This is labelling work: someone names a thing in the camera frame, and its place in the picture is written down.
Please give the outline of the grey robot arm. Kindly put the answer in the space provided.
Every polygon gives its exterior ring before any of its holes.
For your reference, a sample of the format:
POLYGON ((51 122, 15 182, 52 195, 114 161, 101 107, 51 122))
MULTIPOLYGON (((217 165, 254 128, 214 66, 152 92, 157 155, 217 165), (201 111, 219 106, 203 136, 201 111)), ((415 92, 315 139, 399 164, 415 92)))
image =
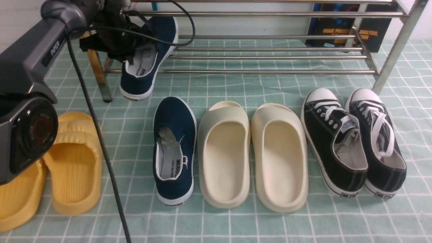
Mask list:
POLYGON ((83 50, 132 59, 139 36, 126 9, 129 0, 46 0, 42 19, 1 53, 0 181, 12 182, 53 145, 57 97, 44 79, 63 45, 85 32, 83 50))

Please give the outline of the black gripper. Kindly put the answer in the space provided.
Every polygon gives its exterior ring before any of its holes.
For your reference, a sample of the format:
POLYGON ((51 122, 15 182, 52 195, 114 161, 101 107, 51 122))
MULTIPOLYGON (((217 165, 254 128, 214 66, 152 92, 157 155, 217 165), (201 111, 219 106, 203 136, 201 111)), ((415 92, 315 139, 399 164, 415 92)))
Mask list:
POLYGON ((129 17, 130 13, 144 23, 149 23, 148 19, 131 9, 130 0, 105 0, 103 10, 96 15, 91 25, 94 34, 80 40, 80 49, 105 52, 113 60, 134 63, 137 51, 142 51, 155 43, 138 34, 156 37, 156 33, 152 24, 144 28, 133 23, 129 17))

